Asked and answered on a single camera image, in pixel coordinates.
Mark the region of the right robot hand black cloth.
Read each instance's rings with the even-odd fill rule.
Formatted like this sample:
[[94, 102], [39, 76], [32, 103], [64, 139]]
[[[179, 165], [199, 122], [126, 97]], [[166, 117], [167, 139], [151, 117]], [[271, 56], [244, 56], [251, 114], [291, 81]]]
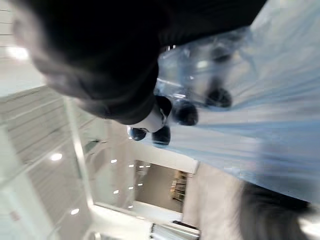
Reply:
[[248, 27], [263, 0], [12, 0], [13, 35], [46, 84], [84, 111], [171, 140], [168, 117], [195, 125], [192, 104], [156, 96], [165, 47]]

